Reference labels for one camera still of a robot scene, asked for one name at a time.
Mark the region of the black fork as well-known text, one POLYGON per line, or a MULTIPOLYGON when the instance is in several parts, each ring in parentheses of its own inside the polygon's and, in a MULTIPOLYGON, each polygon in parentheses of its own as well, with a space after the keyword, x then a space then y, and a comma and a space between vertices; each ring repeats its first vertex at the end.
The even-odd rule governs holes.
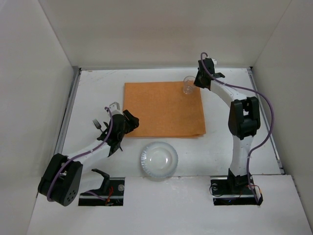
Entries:
POLYGON ((99 123, 99 121, 97 119, 94 119, 92 122, 93 122, 94 126, 96 127, 96 129, 100 130, 103 133, 102 126, 99 123))

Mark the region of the clear drinking glass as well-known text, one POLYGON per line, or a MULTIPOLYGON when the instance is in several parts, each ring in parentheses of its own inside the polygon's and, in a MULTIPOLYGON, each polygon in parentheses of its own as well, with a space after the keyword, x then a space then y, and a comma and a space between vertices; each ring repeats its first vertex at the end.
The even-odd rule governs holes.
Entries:
POLYGON ((187 76, 183 80, 183 93, 184 94, 191 94, 194 90, 194 82, 195 82, 194 76, 187 76))

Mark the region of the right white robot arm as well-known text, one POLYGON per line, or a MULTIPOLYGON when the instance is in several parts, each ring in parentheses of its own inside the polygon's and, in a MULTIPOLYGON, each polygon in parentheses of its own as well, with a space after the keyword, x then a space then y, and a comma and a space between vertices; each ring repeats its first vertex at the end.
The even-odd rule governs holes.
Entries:
POLYGON ((210 90, 229 107, 228 129, 233 136, 233 153, 227 179, 221 181, 221 186, 222 194, 237 194, 244 191, 250 179, 248 155, 261 126, 259 100, 219 81, 224 75, 215 76, 211 58, 200 59, 198 64, 194 85, 210 90))

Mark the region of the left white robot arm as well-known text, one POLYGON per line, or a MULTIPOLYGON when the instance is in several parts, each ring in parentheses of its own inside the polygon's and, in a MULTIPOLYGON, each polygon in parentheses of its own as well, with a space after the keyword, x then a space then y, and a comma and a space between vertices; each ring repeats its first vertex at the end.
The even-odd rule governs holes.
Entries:
POLYGON ((38 185, 38 193, 47 201, 66 207, 81 193, 108 189, 110 176, 96 164, 121 148, 124 136, 139 127, 139 118, 128 110, 106 110, 110 121, 92 144, 76 153, 57 153, 51 158, 38 185))

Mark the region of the white ceramic plate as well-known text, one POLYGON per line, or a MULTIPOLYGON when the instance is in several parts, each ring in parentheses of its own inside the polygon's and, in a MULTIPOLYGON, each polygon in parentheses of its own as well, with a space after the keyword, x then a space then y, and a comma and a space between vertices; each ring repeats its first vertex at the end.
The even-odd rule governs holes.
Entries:
POLYGON ((140 156, 143 171, 153 178, 174 175, 179 162, 177 151, 168 143, 155 141, 146 145, 140 156))

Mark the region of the orange cloth placemat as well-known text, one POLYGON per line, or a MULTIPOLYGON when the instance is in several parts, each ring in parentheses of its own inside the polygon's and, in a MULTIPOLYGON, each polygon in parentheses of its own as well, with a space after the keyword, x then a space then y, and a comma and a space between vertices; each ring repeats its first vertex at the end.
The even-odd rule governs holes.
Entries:
POLYGON ((139 119, 128 137, 193 138, 206 133, 201 92, 183 82, 125 83, 123 108, 139 119))

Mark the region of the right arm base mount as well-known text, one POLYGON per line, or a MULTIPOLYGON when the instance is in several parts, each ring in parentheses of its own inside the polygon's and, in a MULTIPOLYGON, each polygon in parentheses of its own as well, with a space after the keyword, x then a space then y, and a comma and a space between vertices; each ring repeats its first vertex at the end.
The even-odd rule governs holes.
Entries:
POLYGON ((263 194, 258 185, 251 180, 251 185, 232 189, 227 177, 212 177, 209 192, 214 206, 260 206, 263 194))

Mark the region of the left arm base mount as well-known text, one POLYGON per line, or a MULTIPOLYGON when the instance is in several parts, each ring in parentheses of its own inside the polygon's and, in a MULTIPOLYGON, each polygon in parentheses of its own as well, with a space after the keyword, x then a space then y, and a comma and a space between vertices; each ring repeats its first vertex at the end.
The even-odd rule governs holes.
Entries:
POLYGON ((125 178, 110 178, 106 191, 92 190, 92 193, 82 193, 78 206, 81 207, 119 207, 124 204, 125 178))

